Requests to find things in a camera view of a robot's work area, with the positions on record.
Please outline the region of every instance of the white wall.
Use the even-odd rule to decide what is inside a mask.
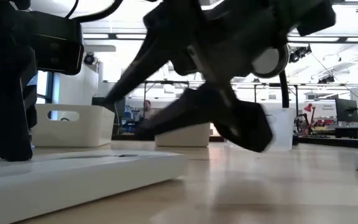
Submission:
[[[266,110],[270,109],[279,109],[282,107],[281,102],[260,102]],[[302,110],[302,113],[306,113],[308,115],[309,121],[311,120],[312,112],[307,112],[303,108],[308,106],[311,103],[316,107],[314,111],[314,118],[330,118],[336,116],[336,107],[335,101],[304,101],[298,104],[298,109]],[[295,102],[290,103],[290,108],[296,108]]]
[[[100,83],[98,88],[98,94],[101,96],[106,96],[113,86],[114,86],[113,83],[104,83],[104,82]]]
[[[82,65],[79,74],[74,76],[55,74],[53,103],[66,105],[90,105],[98,92],[99,75]]]
[[[97,57],[104,62],[104,80],[116,82],[121,73],[135,58],[143,40],[117,40],[114,42],[115,52],[98,52]]]

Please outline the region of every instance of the white plastic tray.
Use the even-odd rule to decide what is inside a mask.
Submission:
[[[0,160],[0,224],[174,179],[185,173],[185,167],[183,155],[149,151],[50,154],[30,162]]]

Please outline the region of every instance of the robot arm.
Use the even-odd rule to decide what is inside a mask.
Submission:
[[[296,123],[297,123],[297,126],[299,126],[299,119],[303,117],[304,120],[305,120],[305,123],[306,123],[306,127],[308,129],[308,134],[312,134],[313,133],[313,130],[311,128],[311,124],[309,123],[309,119],[308,119],[308,115],[307,114],[299,114],[298,117],[296,118]]]
[[[19,10],[30,6],[30,0],[12,2]],[[107,17],[121,3],[69,19],[17,11],[0,1],[0,133],[4,127],[5,137],[0,158],[32,157],[22,87],[37,70],[77,74],[84,52],[81,23]],[[334,23],[329,0],[225,0],[207,11],[197,0],[164,0],[144,17],[147,37],[105,105],[171,61],[178,74],[201,72],[206,81],[146,121],[138,134],[212,122],[224,138],[262,152],[272,138],[265,113],[257,103],[239,101],[230,80],[253,72],[252,62],[267,49],[284,48],[292,29],[308,35]]]
[[[147,37],[105,103],[125,97],[171,61],[178,74],[201,72],[206,82],[186,90],[137,134],[212,122],[224,138],[262,152],[272,139],[264,110],[239,101],[231,79],[253,72],[253,61],[267,49],[286,47],[292,29],[308,35],[333,26],[335,13],[326,0],[225,0],[208,11],[196,0],[166,0],[144,17],[144,24]]]

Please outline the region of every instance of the ceiling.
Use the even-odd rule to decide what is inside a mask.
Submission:
[[[31,9],[57,16],[65,16],[74,2],[75,0],[32,0]],[[111,0],[92,0],[92,2],[80,0],[77,10],[72,17],[98,12],[108,7],[111,2]],[[113,15],[101,21],[83,24],[84,33],[145,32],[142,18],[157,4],[158,1],[124,0],[120,8]],[[316,35],[358,35],[358,13],[356,13],[356,9],[335,6],[334,10],[337,13],[337,24],[334,27],[316,33]],[[94,40],[88,41],[87,44],[117,44],[113,42],[111,40]],[[358,45],[311,44],[311,48],[313,55],[309,55],[298,63],[290,64],[287,67],[290,81],[316,83],[319,74],[325,71],[325,68],[337,68],[334,70],[340,75],[341,72],[348,73],[347,69],[351,65],[356,64],[354,60],[358,62]],[[134,47],[134,52],[129,54],[135,54],[136,49],[137,47]]]

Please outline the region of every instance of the black cable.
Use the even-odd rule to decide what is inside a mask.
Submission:
[[[86,15],[86,16],[78,16],[73,19],[77,20],[79,23],[93,22],[93,21],[98,21],[100,19],[104,19],[104,18],[110,16],[112,13],[114,13],[118,9],[118,7],[121,5],[122,1],[123,0],[114,0],[114,2],[103,11],[96,12],[94,14],[90,14],[90,15]]]
[[[117,110],[117,106],[116,104],[114,103],[114,109],[116,111],[116,118],[117,118],[117,134],[119,134],[119,127],[120,127],[120,120],[119,120],[119,114],[118,114],[118,110]]]
[[[288,94],[287,74],[285,73],[285,71],[282,71],[278,76],[280,77],[281,83],[282,106],[283,108],[289,108],[290,95]]]
[[[72,7],[72,9],[70,10],[70,12],[68,12],[67,16],[65,17],[66,19],[69,19],[70,16],[74,13],[75,9],[78,6],[80,0],[75,0],[74,6]]]
[[[313,53],[312,53],[311,55],[312,55],[312,56],[317,60],[317,62],[318,62],[321,66],[323,66],[323,68],[324,68],[325,70],[327,70],[341,85],[343,85],[349,92],[351,92],[355,97],[358,98],[358,96],[357,96],[356,94],[354,94],[354,92],[353,92],[351,89],[349,89],[349,88],[346,86],[345,83],[341,83],[341,81],[340,81],[338,78],[336,78],[335,75],[334,75],[332,72],[330,72],[329,69],[326,68],[326,67],[323,65],[323,63],[321,63],[320,60],[318,60],[318,58],[317,58],[316,56],[314,56]]]

